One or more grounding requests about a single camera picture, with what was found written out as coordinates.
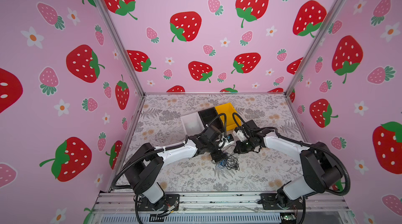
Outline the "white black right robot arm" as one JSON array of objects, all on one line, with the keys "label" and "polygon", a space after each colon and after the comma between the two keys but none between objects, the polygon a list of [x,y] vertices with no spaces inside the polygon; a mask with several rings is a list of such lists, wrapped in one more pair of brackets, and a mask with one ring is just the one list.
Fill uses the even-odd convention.
[{"label": "white black right robot arm", "polygon": [[234,148],[236,154],[255,151],[256,147],[270,148],[300,162],[302,175],[277,190],[274,201],[282,209],[289,209],[297,201],[304,201],[315,194],[327,192],[345,196],[351,189],[351,179],[345,165],[322,142],[296,141],[279,134],[275,127],[236,127],[233,134],[239,138]]}]

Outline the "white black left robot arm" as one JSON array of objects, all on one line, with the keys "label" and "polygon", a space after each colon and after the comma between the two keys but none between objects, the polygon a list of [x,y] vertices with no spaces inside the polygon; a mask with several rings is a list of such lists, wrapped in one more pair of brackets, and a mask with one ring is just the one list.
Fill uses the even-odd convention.
[{"label": "white black left robot arm", "polygon": [[221,133],[214,126],[169,146],[154,147],[145,143],[114,177],[110,189],[131,189],[137,196],[160,207],[166,202],[166,195],[156,180],[165,166],[204,153],[209,153],[214,161],[220,162],[227,158],[222,151],[226,143],[227,134]]}]

